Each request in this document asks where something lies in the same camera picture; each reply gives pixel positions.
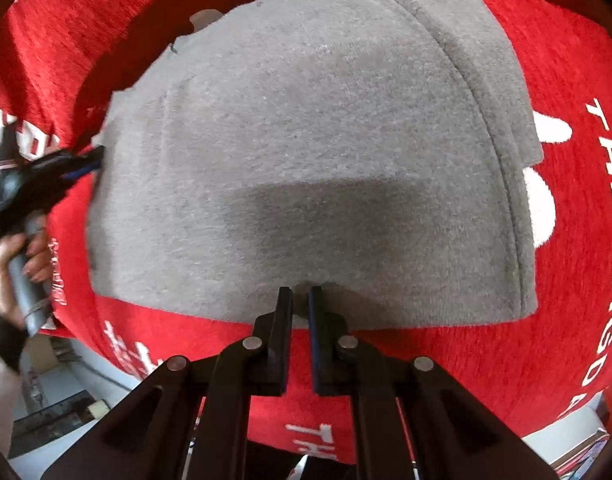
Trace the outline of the person's left hand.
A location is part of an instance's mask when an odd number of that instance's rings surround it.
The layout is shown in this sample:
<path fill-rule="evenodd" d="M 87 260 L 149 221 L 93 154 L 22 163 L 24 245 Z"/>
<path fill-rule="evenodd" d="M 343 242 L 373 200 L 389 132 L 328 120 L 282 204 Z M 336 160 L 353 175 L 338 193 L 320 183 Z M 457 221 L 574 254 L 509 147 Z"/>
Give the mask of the person's left hand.
<path fill-rule="evenodd" d="M 4 236 L 0 241 L 0 315 L 18 330 L 25 326 L 24 316 L 18 307 L 14 294 L 8 263 L 22 250 L 26 252 L 29 261 L 22 269 L 22 274 L 30 281 L 43 283 L 51 281 L 53 276 L 52 254 L 48 248 L 48 234 L 41 230 L 26 242 L 24 234 Z"/>

